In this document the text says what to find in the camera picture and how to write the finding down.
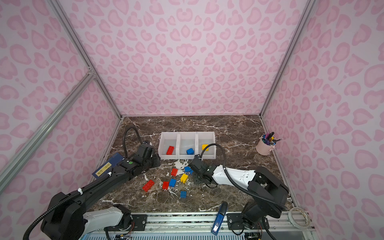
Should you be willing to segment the red lego brick tall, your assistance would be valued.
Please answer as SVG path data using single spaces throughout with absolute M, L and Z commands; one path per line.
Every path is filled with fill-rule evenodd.
M 175 147 L 169 146 L 169 148 L 167 149 L 166 155 L 173 155 L 174 150 L 175 150 Z

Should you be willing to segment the long red lego brick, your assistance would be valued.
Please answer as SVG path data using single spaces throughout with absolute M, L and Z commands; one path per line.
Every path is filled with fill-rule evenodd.
M 155 185 L 155 182 L 153 180 L 149 180 L 144 186 L 143 190 L 145 192 L 148 192 L 153 186 Z

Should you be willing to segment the red lego brick small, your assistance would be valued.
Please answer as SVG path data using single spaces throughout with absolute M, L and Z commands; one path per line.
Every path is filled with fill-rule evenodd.
M 173 168 L 172 171 L 171 171 L 171 176 L 176 177 L 177 174 L 178 174 L 178 169 Z

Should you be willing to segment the blue lego mid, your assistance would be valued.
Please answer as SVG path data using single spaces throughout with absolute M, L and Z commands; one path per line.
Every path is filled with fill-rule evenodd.
M 171 188 L 174 188 L 175 187 L 175 185 L 176 185 L 176 179 L 171 179 L 170 181 L 169 181 L 169 187 L 171 187 Z

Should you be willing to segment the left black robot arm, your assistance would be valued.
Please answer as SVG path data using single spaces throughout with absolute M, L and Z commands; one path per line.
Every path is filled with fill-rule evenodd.
M 116 166 L 107 168 L 95 181 L 69 194 L 56 194 L 48 209 L 27 228 L 23 239 L 28 240 L 37 225 L 51 240 L 79 240 L 99 229 L 132 230 L 135 224 L 131 211 L 121 204 L 95 212 L 89 209 L 112 190 L 159 167 L 160 163 L 161 158 L 151 142 L 140 141 L 135 153 L 125 153 Z

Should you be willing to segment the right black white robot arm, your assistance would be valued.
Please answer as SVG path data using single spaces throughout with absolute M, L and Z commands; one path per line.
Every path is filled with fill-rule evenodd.
M 221 165 L 208 165 L 204 162 L 204 153 L 217 147 L 223 154 Z M 251 196 L 241 212 L 238 223 L 245 229 L 264 228 L 267 232 L 266 218 L 279 219 L 289 209 L 286 202 L 289 188 L 265 167 L 257 167 L 253 171 L 238 170 L 227 167 L 225 149 L 219 144 L 209 144 L 201 154 L 195 155 L 188 167 L 193 171 L 193 179 L 197 184 L 205 184 L 209 188 L 219 185 L 233 186 L 244 194 Z

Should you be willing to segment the blue lego front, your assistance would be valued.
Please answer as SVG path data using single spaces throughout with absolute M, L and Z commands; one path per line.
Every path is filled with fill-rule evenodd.
M 187 198 L 187 192 L 186 191 L 181 191 L 180 192 L 180 198 L 181 199 L 186 199 Z

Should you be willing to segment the white bin right compartment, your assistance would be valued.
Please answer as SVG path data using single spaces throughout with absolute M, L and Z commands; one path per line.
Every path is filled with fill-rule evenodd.
M 215 132 L 197 132 L 197 151 L 196 154 L 200 155 L 204 148 L 216 142 Z M 214 160 L 216 159 L 216 146 L 209 147 L 203 154 L 203 159 Z

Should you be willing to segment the white bin middle compartment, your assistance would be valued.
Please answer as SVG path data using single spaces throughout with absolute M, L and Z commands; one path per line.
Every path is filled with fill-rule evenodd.
M 178 133 L 178 159 L 192 160 L 194 155 L 187 155 L 186 150 L 193 148 L 196 154 L 197 151 L 197 132 L 179 132 Z

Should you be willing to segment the dark blue notebook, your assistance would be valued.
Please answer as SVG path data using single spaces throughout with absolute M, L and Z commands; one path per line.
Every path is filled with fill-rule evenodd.
M 124 159 L 124 157 L 121 154 L 119 154 L 119 153 L 114 154 L 104 164 L 102 164 L 99 168 L 97 168 L 92 173 L 92 176 L 95 179 L 100 178 L 101 176 L 107 174 L 109 172 L 109 169 L 117 166 L 118 163 L 121 162 L 123 159 Z

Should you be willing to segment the blue stapler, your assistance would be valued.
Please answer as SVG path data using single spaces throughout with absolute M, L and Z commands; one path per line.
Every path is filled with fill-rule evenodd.
M 219 207 L 219 211 L 217 213 L 217 216 L 215 218 L 214 224 L 213 224 L 212 229 L 211 229 L 211 233 L 213 235 L 215 235 L 215 236 L 218 235 L 218 233 L 221 229 L 221 225 L 224 221 L 227 210 L 228 210 L 228 203 L 223 201 Z

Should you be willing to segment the pink pen cup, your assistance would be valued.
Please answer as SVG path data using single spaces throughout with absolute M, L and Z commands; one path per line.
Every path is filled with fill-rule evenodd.
M 275 138 L 274 132 L 266 133 L 259 138 L 256 150 L 260 155 L 267 156 L 276 148 L 277 143 L 281 140 L 283 139 Z

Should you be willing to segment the white tape roll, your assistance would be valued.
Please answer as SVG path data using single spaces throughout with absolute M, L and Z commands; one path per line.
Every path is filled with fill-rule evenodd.
M 311 226 L 311 219 L 308 213 L 298 207 L 288 211 L 289 222 L 299 230 L 306 230 Z

